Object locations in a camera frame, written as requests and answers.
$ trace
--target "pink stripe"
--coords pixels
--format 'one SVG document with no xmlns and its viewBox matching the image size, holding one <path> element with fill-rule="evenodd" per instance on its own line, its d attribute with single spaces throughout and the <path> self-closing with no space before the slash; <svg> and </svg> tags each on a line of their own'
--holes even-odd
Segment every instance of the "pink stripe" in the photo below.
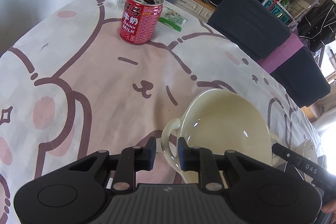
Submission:
<svg viewBox="0 0 336 224">
<path fill-rule="evenodd" d="M 265 59 L 260 59 L 258 64 L 268 73 L 275 71 L 286 60 L 290 59 L 304 45 L 300 39 L 291 33 L 291 36 L 279 47 L 277 47 Z"/>
</svg>

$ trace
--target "human hand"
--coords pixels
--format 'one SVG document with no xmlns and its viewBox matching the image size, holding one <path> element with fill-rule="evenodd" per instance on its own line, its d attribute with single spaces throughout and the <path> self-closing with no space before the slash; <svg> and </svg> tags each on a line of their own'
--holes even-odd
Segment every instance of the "human hand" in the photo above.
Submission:
<svg viewBox="0 0 336 224">
<path fill-rule="evenodd" d="M 333 217 L 331 218 L 329 224 L 334 224 L 336 222 L 336 199 L 324 205 L 321 208 L 321 211 L 326 214 L 333 213 Z"/>
</svg>

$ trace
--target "screw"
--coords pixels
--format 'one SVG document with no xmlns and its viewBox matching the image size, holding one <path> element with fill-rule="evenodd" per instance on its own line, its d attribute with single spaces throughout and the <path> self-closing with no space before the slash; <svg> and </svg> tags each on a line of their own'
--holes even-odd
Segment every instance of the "screw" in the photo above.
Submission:
<svg viewBox="0 0 336 224">
<path fill-rule="evenodd" d="M 129 188 L 129 184 L 127 182 L 117 182 L 113 185 L 113 188 L 117 191 L 125 191 Z"/>
<path fill-rule="evenodd" d="M 205 188 L 209 191 L 212 191 L 212 192 L 215 192 L 215 191 L 219 191 L 223 188 L 222 185 L 220 185 L 219 183 L 217 182 L 211 182 L 211 183 L 208 183 Z"/>
</svg>

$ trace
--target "cartoon print tablecloth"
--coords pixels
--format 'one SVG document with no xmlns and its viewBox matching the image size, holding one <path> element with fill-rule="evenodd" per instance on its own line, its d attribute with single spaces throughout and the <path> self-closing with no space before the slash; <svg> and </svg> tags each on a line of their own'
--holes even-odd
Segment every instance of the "cartoon print tablecloth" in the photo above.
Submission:
<svg viewBox="0 0 336 224">
<path fill-rule="evenodd" d="M 75 0 L 0 58 L 0 224 L 18 223 L 13 199 L 26 182 L 100 149 L 117 154 L 159 140 L 165 124 L 209 88 L 253 103 L 287 147 L 310 138 L 323 154 L 280 84 L 223 35 L 165 6 L 188 19 L 182 32 L 158 23 L 148 44 L 134 46 L 119 37 L 116 0 Z M 137 182 L 181 177 L 157 153 L 154 170 L 138 172 Z"/>
</svg>

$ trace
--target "bowl handle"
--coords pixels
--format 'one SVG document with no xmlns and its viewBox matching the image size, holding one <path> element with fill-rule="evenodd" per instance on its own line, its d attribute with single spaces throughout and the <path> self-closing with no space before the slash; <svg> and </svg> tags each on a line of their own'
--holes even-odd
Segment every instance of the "bowl handle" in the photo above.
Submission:
<svg viewBox="0 0 336 224">
<path fill-rule="evenodd" d="M 161 148 L 163 155 L 165 156 L 167 162 L 172 166 L 172 168 L 174 168 L 179 173 L 182 172 L 179 162 L 179 156 L 176 155 L 175 157 L 171 152 L 169 147 L 169 136 L 173 130 L 179 129 L 180 126 L 181 126 L 181 120 L 179 118 L 172 119 L 171 121 L 168 122 L 168 124 L 166 124 L 161 135 Z"/>
<path fill-rule="evenodd" d="M 272 140 L 273 142 L 276 142 L 276 143 L 282 145 L 282 143 L 281 143 L 281 141 L 280 141 L 280 139 L 279 139 L 279 137 L 278 137 L 277 135 L 275 135 L 275 134 L 272 133 L 272 132 L 270 132 L 269 134 L 270 134 L 270 136 L 271 136 L 271 140 Z M 281 158 L 280 158 L 279 156 L 277 156 L 277 155 L 275 155 L 275 154 L 272 153 L 272 166 L 274 167 L 274 166 L 278 163 L 278 161 L 279 161 L 280 159 L 281 159 Z"/>
</svg>

